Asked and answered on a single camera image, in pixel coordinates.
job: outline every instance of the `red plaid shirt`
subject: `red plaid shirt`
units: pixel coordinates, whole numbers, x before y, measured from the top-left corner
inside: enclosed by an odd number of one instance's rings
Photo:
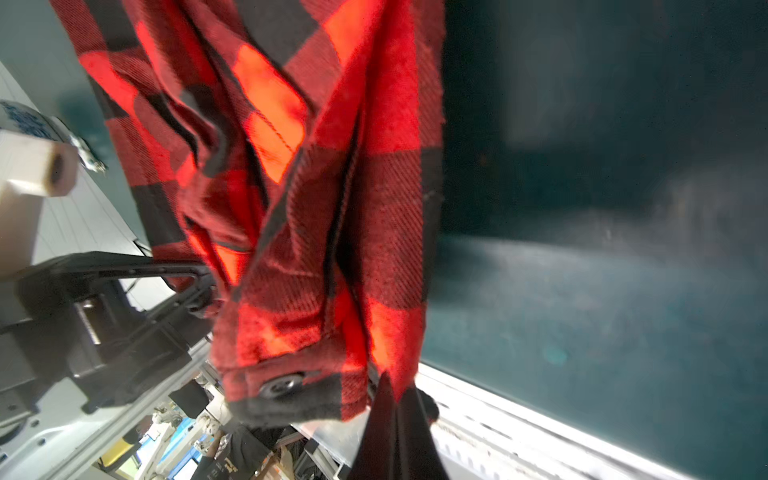
[[[51,3],[154,256],[217,277],[232,410],[348,419],[369,361],[410,385],[442,200],[442,2]],[[294,373],[297,391],[263,394]]]

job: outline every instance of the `black button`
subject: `black button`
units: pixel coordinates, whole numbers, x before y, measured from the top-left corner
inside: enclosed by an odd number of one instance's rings
[[[259,390],[259,396],[264,399],[276,399],[301,388],[303,380],[303,373],[279,376],[276,379],[265,382]]]

